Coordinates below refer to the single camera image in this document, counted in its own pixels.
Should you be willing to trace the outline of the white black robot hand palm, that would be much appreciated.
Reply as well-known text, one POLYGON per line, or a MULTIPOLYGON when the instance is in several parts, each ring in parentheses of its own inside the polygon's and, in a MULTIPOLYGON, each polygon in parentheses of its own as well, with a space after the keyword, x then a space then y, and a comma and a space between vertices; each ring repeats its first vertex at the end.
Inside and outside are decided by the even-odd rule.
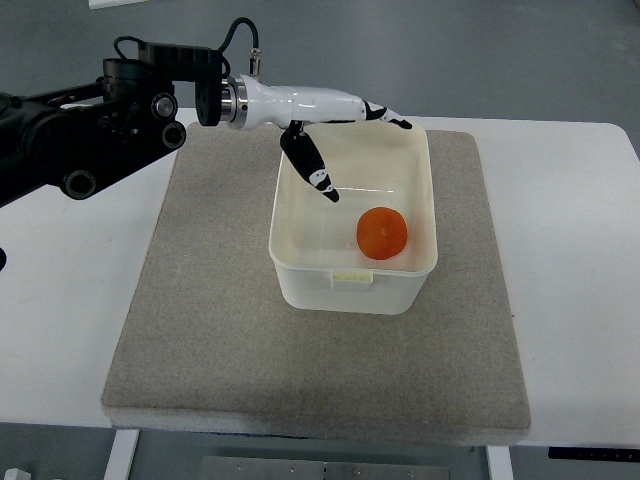
POLYGON ((222 121, 236 130, 252 130, 266 123, 287 128, 292 121, 365 119, 365 102, 339 90, 267 86, 247 75, 229 79, 222 89, 222 121))

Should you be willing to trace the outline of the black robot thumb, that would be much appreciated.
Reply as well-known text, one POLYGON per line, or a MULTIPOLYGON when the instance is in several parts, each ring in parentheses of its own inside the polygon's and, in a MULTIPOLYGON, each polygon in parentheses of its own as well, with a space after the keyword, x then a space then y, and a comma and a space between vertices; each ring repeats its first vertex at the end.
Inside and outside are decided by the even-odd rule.
POLYGON ((280 146, 299 176, 331 202, 340 199, 324 160, 302 122, 291 122, 280 137, 280 146))

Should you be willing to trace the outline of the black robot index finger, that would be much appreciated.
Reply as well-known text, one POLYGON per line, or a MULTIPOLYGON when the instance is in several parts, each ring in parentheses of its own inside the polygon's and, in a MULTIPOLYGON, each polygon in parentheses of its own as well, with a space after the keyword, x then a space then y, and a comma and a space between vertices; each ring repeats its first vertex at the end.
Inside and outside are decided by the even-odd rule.
POLYGON ((364 107, 363 119, 365 121, 382 121, 394 124, 403 130, 411 130, 413 128, 413 125, 408 120, 385 106, 368 101, 363 101, 362 105, 364 107))

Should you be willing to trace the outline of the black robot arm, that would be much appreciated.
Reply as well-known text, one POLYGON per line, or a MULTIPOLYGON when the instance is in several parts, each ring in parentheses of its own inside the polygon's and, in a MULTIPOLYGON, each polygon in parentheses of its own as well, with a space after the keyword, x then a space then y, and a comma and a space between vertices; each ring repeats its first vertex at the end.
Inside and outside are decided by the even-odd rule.
POLYGON ((106 59, 94 82, 46 94, 1 97, 1 201, 50 185, 84 200, 180 149, 176 82, 194 86, 200 124, 251 130, 278 126, 280 145, 301 178, 331 201, 338 192, 309 124, 383 121, 396 112, 333 89, 267 86, 256 70, 231 76, 214 49, 140 42, 138 55, 106 59))

